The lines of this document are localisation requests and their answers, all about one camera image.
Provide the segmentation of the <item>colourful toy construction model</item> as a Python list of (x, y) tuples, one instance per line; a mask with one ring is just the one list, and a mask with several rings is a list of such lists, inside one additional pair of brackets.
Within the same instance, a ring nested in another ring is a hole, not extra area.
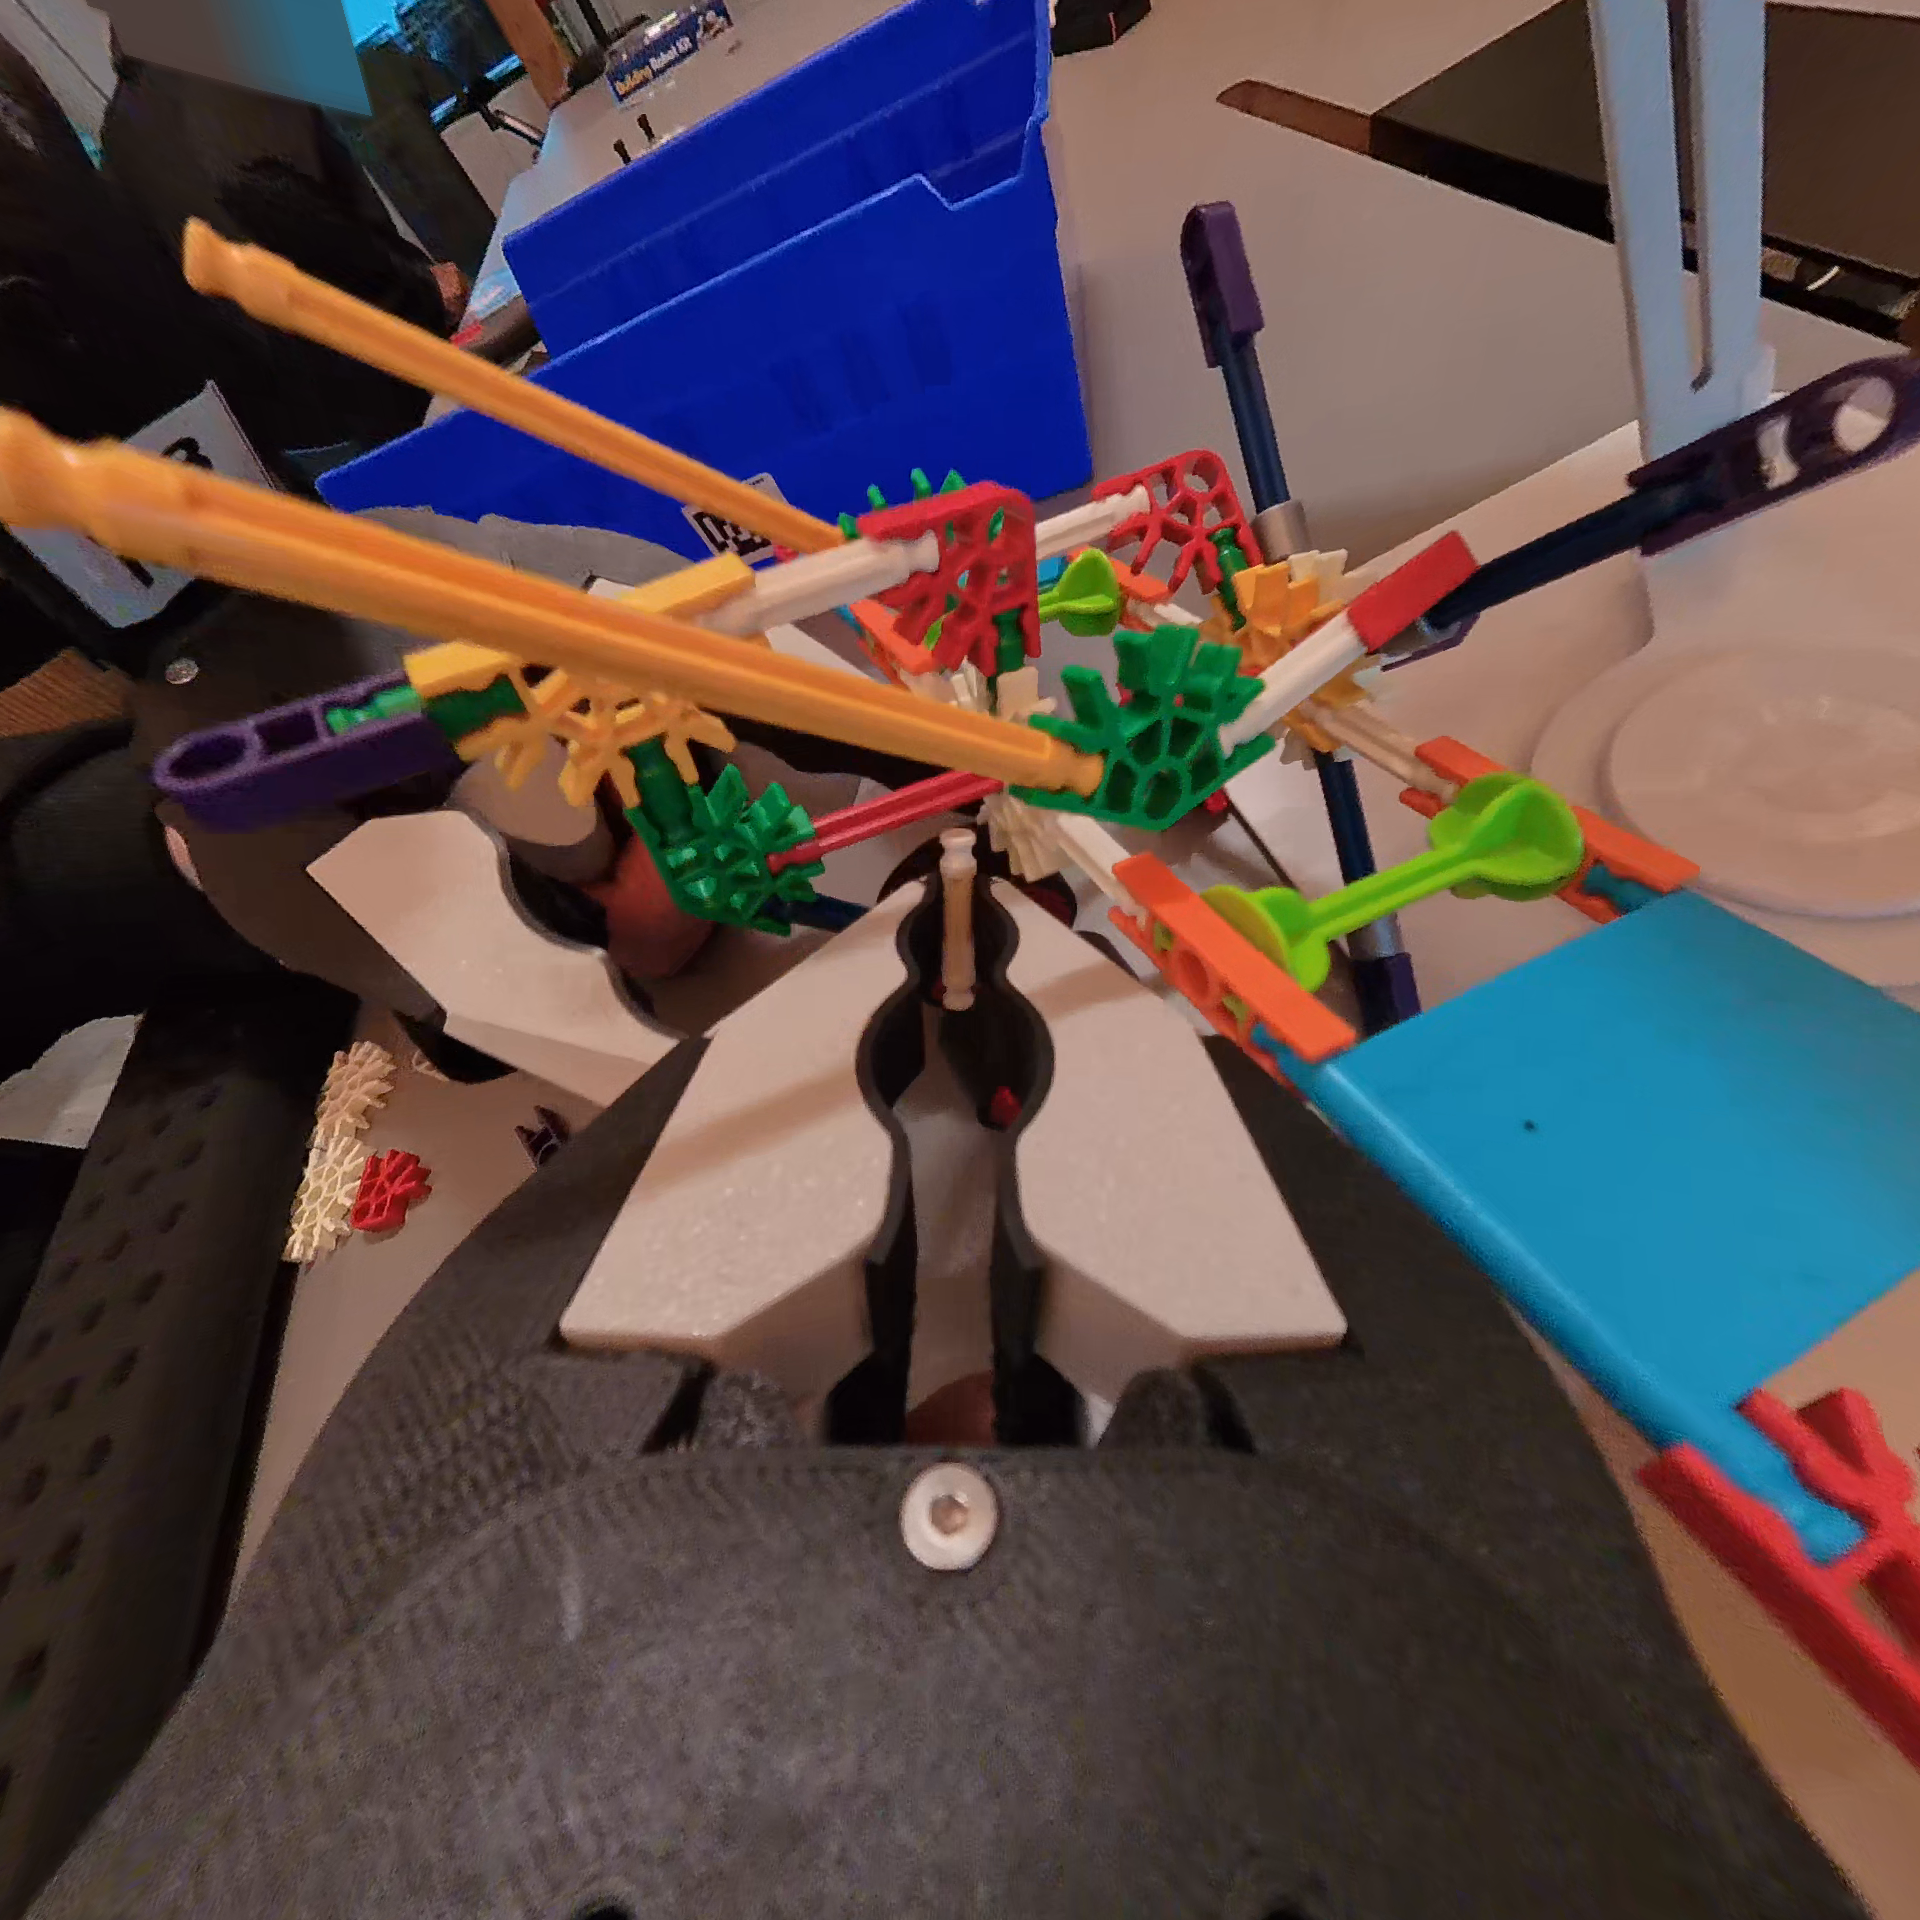
[[(1102, 485), (1039, 525), (1008, 486), (872, 495), (816, 523), (781, 495), (637, 436), (303, 276), (205, 223), (190, 278), (262, 321), (465, 399), (486, 419), (685, 491), (691, 508), (759, 513), (781, 566), (718, 564), (681, 612), (594, 605), (346, 514), (249, 486), (176, 454), (71, 443), (6, 411), (6, 519), (119, 559), (233, 589), (384, 618), (442, 641), (408, 659), (414, 700), (374, 689), (190, 737), (157, 777), (229, 825), (269, 801), (352, 793), (382, 750), (439, 725), (451, 748), (507, 748), (539, 718), (522, 669), (594, 674), (633, 718), (691, 705), (813, 730), (846, 748), (942, 764), (903, 791), (942, 807), (967, 785), (1069, 822), (1160, 830), (1272, 748), (1294, 706), (1367, 665), (1454, 643), (1475, 618), (1613, 556), (1677, 516), (1631, 491), (1606, 514), (1477, 566), (1456, 537), (1358, 593), (1251, 678), (1208, 630), (1111, 612), (1121, 684), (1070, 671), (1072, 718), (912, 705), (906, 671), (973, 661), (1018, 625), (1040, 650), (1039, 564), (1095, 542), (1146, 559), (1178, 542), (1175, 586), (1205, 573), (1255, 618), (1255, 537), (1215, 454), (1194, 450)], [(368, 709), (349, 714), (357, 700)], [(1758, 923), (1738, 918), (1667, 847), (1475, 758), (1453, 738), (1406, 743), (1360, 716), (1352, 743), (1402, 767), (1424, 809), (1418, 860), (1341, 897), (1217, 886), (1094, 833), (1074, 858), (1113, 901), (1115, 931), (1185, 991), (1312, 1146), (1341, 1143), (1475, 1262), (1521, 1319), (1655, 1447), (1651, 1492), (1769, 1619), (1915, 1759), (1915, 1474), (1871, 1402), (1806, 1409), (1768, 1380), (1915, 1269), (1915, 1010)]]

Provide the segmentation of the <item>white tilted reading stand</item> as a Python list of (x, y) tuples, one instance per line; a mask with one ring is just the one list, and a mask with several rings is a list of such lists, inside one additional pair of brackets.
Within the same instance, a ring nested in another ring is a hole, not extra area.
[(1536, 766), (1719, 905), (1915, 1005), (1915, 354), (1775, 388), (1766, 6), (1589, 4), (1639, 402), (1648, 643)]

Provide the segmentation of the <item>blue printed box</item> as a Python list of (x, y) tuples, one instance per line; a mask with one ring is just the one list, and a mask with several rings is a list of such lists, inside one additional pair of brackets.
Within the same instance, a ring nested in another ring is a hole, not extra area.
[(737, 34), (729, 3), (686, 3), (633, 23), (614, 45), (605, 78), (614, 102), (626, 106), (675, 74), (713, 41)]

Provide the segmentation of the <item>person's left hand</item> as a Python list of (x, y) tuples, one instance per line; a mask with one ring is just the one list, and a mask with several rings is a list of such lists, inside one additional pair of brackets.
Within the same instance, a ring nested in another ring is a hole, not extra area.
[(713, 941), (718, 925), (673, 899), (656, 855), (640, 836), (615, 853), (609, 873), (583, 886), (600, 907), (614, 965), (639, 983), (686, 971)]

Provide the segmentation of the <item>person's black jacket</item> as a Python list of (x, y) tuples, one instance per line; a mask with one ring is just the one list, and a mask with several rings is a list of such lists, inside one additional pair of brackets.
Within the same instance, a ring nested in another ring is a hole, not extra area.
[(186, 226), (442, 339), (467, 281), (395, 226), (322, 108), (113, 49), (104, 156), (6, 41), (2, 402), (75, 441), (129, 441), (216, 387), (269, 470), (311, 489), (331, 465), (413, 431), (427, 395), (200, 295)]

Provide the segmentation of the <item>white snowflake toy connector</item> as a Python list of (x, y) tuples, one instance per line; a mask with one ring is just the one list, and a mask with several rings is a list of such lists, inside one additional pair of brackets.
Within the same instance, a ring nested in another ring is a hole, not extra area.
[(313, 1137), (305, 1153), (303, 1181), (288, 1218), (281, 1257), (311, 1263), (352, 1231), (368, 1150), (361, 1137)]
[(354, 1039), (337, 1051), (322, 1082), (313, 1139), (359, 1139), (393, 1097), (395, 1076), (393, 1053), (378, 1042)]

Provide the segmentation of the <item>blue plastic bin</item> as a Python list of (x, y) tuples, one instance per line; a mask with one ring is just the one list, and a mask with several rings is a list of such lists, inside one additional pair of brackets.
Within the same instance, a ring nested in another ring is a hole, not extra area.
[(1048, 4), (735, 4), (559, 109), (498, 250), (536, 382), (835, 519), (922, 469), (1094, 475), (1050, 178)]

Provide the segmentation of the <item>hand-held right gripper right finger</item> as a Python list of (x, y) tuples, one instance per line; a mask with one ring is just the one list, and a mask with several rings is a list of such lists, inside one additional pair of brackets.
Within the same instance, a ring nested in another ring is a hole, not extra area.
[(990, 1010), (1019, 1100), (992, 1257), (1001, 1442), (1074, 1442), (1083, 1402), (1195, 1359), (1333, 1348), (1349, 1330), (1205, 1042), (1006, 881)]

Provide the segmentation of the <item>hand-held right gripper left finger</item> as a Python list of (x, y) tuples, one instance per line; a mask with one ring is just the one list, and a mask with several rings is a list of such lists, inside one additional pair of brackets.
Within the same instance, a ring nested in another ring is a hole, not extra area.
[(897, 886), (721, 1022), (561, 1316), (906, 1436), (919, 1239), (898, 1101), (925, 1071), (931, 897)]

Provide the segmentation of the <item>person's left forearm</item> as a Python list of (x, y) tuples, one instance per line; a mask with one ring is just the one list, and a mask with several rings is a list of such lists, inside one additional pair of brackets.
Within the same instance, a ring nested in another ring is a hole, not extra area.
[(313, 975), (384, 994), (378, 949), (306, 870), (339, 825), (206, 833), (153, 793), (131, 721), (2, 745), (2, 1070), (169, 991)]

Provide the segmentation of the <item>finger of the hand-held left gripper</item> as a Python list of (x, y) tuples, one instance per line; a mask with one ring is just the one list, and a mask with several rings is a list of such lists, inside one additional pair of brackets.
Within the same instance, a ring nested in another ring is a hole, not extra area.
[(645, 1012), (609, 949), (546, 925), (507, 843), (457, 809), (361, 822), (306, 870), (453, 1039), (518, 1071), (648, 1071), (709, 1029)]
[(506, 516), (456, 519), (430, 510), (378, 508), (354, 514), (405, 537), (491, 559), (562, 586), (605, 580), (650, 586), (666, 575), (666, 549), (611, 531), (530, 523)]

